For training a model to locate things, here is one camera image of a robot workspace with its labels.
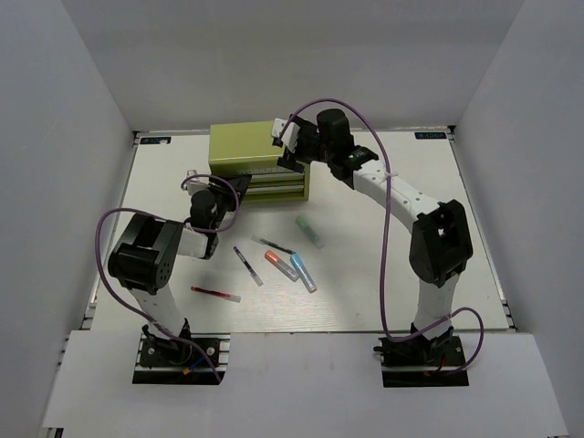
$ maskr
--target purple cable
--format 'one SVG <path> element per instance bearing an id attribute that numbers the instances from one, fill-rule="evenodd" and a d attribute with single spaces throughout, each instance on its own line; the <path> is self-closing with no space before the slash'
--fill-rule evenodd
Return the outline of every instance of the purple cable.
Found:
<path id="1" fill-rule="evenodd" d="M 231 222 L 226 225 L 223 228 L 218 228 L 216 230 L 210 230 L 210 229 L 204 229 L 204 228 L 193 228 L 194 231 L 199 232 L 199 233 L 219 233 L 225 230 L 228 230 L 229 228 L 231 228 L 235 222 L 235 219 L 237 218 L 237 215 L 239 214 L 239 198 L 237 197 L 237 191 L 235 190 L 235 188 L 233 187 L 233 185 L 231 185 L 228 181 L 224 180 L 223 178 L 220 178 L 218 176 L 214 176 L 214 175 L 206 175 L 206 174 L 197 174 L 197 175 L 192 175 L 189 176 L 188 178 L 186 178 L 183 182 L 181 182 L 181 187 L 183 188 L 184 185 L 190 181 L 193 178 L 198 178 L 198 177 L 206 177 L 212 180 L 217 180 L 221 183 L 224 183 L 225 185 L 227 185 L 227 187 L 229 187 L 231 189 L 231 191 L 234 194 L 235 197 L 235 212 L 234 212 L 234 217 L 232 218 Z M 156 327 L 163 335 L 167 336 L 169 339 L 175 340 L 177 342 L 182 342 L 183 344 L 186 344 L 190 347 L 194 347 L 197 351 L 199 351 L 199 353 L 201 353 L 201 355 L 203 356 L 203 358 L 205 359 L 205 361 L 209 364 L 209 366 L 211 367 L 211 370 L 213 370 L 213 374 L 215 376 L 215 378 L 217 379 L 217 381 L 219 383 L 221 383 L 221 376 L 219 375 L 219 373 L 217 372 L 217 368 L 213 365 L 213 363 L 211 362 L 211 359 L 209 358 L 209 356 L 207 355 L 207 353 L 201 348 L 199 347 L 199 345 L 197 345 L 196 343 L 192 342 L 191 340 L 188 339 L 183 339 L 183 338 L 179 338 L 177 336 L 174 336 L 169 330 L 167 330 L 165 327 L 161 326 L 160 324 L 158 324 L 153 317 L 151 317 L 149 314 L 147 314 L 146 312 L 143 312 L 142 310 L 140 310 L 139 308 L 135 308 L 134 306 L 128 304 L 126 301 L 124 301 L 117 293 L 115 290 L 113 290 L 113 287 L 111 286 L 110 282 L 108 281 L 107 277 L 106 277 L 106 273 L 105 270 L 103 268 L 103 264 L 101 263 L 101 228 L 103 227 L 103 223 L 105 222 L 105 220 L 111 216 L 112 214 L 115 213 L 122 213 L 122 212 L 128 212 L 128 213 L 137 213 L 137 214 L 146 214 L 148 216 L 151 216 L 155 219 L 161 219 L 164 220 L 162 217 L 157 216 L 156 214 L 152 214 L 152 213 L 148 213 L 148 212 L 144 212 L 142 210 L 138 210 L 136 208 L 129 208 L 129 207 L 119 207 L 119 208 L 112 208 L 111 210 L 108 210 L 106 213 L 104 213 L 100 219 L 98 220 L 98 225 L 96 227 L 95 230 L 95 242 L 94 242 L 94 250 L 95 250 L 95 260 L 96 263 L 98 265 L 98 273 L 99 273 L 99 278 L 101 279 L 101 283 L 103 283 L 103 286 L 108 290 L 109 294 L 116 300 L 118 301 L 118 303 L 120 303 L 122 306 L 124 306 L 127 310 L 134 312 L 137 315 L 140 315 L 141 317 L 143 317 L 144 319 L 146 319 L 148 322 L 152 323 L 154 325 L 154 327 Z"/>
<path id="2" fill-rule="evenodd" d="M 361 120 L 361 122 L 369 130 L 369 132 L 371 133 L 371 135 L 373 136 L 373 138 L 375 139 L 375 141 L 377 142 L 377 145 L 379 146 L 379 148 L 381 150 L 381 155 L 383 156 L 383 161 L 385 162 L 386 172 L 391 173 L 390 157 L 388 156 L 387 152 L 385 151 L 385 148 L 383 147 L 383 143 L 382 143 L 379 135 L 377 134 L 377 132 L 373 129 L 371 124 L 365 119 L 365 117 L 362 114 L 360 114 L 350 104 L 348 104 L 342 100 L 339 100 L 339 99 L 334 99 L 334 98 L 315 99 L 315 100 L 312 100 L 305 105 L 302 105 L 300 108 L 298 108 L 296 111 L 294 111 L 292 113 L 292 115 L 288 118 L 286 124 L 284 125 L 284 128 L 282 128 L 282 131 L 280 132 L 278 139 L 282 140 L 282 137 L 284 136 L 286 129 L 288 128 L 288 126 L 290 125 L 292 120 L 300 112 L 302 112 L 303 110 L 305 110 L 309 107 L 312 107 L 313 105 L 316 105 L 318 103 L 323 103 L 323 102 L 336 103 L 336 104 L 340 105 L 341 107 L 345 107 L 346 109 L 350 110 L 353 114 L 355 114 L 355 116 L 357 116 L 357 118 L 359 120 Z M 429 326 L 421 328 L 418 331 L 416 331 L 410 335 L 401 336 L 401 337 L 393 337 L 390 334 L 390 330 L 389 330 L 388 325 L 387 325 L 387 317 L 385 314 L 385 266 L 387 265 L 388 239 L 389 239 L 389 235 L 390 235 L 391 177 L 388 176 L 386 181 L 387 181 L 387 190 L 385 193 L 385 219 L 384 219 L 384 223 L 383 223 L 383 245 L 381 246 L 381 270 L 380 270 L 380 312 L 381 312 L 381 326 L 383 327 L 383 332 L 385 333 L 385 336 L 387 337 L 387 339 L 391 342 L 396 342 L 396 343 L 407 342 L 408 340 L 412 340 L 414 338 L 417 338 L 417 337 L 421 336 L 423 333 L 425 333 L 431 329 L 434 329 L 435 327 L 438 327 L 439 325 L 443 324 L 445 321 L 448 321 L 451 317 L 458 315 L 458 313 L 460 313 L 463 310 L 470 311 L 478 318 L 479 326 L 481 327 L 481 333 L 480 333 L 480 339 L 479 339 L 478 346 L 477 346 L 476 351 L 474 352 L 474 355 L 472 356 L 472 358 L 469 361 L 467 361 L 465 363 L 465 365 L 463 365 L 459 369 L 451 371 L 451 372 L 454 373 L 454 372 L 462 371 L 468 365 L 470 365 L 473 360 L 475 360 L 476 356 L 478 355 L 479 350 L 481 349 L 481 347 L 483 345 L 483 337 L 485 334 L 485 327 L 483 324 L 483 320 L 481 319 L 480 315 L 478 314 L 478 312 L 476 310 L 474 310 L 472 308 L 458 308 L 451 315 L 444 316 L 444 317 L 438 319 L 437 321 L 434 321 Z"/>

